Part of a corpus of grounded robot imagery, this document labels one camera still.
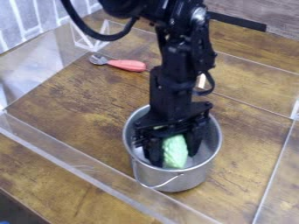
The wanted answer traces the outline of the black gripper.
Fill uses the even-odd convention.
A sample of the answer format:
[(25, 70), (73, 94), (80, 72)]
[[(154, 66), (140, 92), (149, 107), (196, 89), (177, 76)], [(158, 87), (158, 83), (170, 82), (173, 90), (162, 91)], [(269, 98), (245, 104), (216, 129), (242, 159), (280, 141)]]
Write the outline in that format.
[(133, 122), (134, 146), (142, 146), (144, 157), (156, 167), (162, 166), (162, 140), (182, 134), (188, 156), (193, 157), (201, 145), (212, 104), (192, 101), (192, 96), (206, 95), (213, 88), (196, 91), (196, 74), (165, 71), (156, 66), (149, 73), (149, 111)]

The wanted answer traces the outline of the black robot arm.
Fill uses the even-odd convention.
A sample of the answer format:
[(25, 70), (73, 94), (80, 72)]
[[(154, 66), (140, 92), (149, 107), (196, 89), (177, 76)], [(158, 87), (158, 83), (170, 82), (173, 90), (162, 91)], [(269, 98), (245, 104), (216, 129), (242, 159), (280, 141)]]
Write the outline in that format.
[(144, 18), (154, 26), (161, 65), (149, 72), (149, 111), (134, 121), (134, 145), (149, 163), (166, 163), (168, 143), (186, 156), (197, 153), (212, 104), (193, 101), (197, 77), (208, 76), (216, 53), (209, 39), (209, 15), (202, 0), (98, 0), (116, 18)]

